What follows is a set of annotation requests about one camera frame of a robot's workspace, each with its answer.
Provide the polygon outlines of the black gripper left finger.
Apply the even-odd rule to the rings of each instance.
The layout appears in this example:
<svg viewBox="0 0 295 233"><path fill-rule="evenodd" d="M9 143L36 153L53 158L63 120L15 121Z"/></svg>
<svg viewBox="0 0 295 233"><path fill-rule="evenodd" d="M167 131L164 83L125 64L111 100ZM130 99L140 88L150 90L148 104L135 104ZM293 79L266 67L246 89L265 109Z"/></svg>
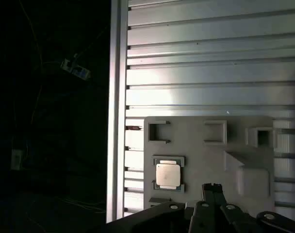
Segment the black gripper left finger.
<svg viewBox="0 0 295 233"><path fill-rule="evenodd" d="M107 233L214 233L213 192L215 184L202 186L203 201L195 207L163 202L106 224Z"/></svg>

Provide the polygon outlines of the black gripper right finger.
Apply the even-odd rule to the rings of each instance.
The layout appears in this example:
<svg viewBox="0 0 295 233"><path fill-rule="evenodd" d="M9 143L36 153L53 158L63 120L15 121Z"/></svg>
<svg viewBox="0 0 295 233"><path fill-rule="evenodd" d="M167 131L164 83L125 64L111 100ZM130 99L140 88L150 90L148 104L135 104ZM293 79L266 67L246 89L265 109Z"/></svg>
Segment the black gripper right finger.
<svg viewBox="0 0 295 233"><path fill-rule="evenodd" d="M252 217L237 205L226 201L221 184L212 184L215 204L235 233L295 233L295 221L280 214L264 211Z"/></svg>

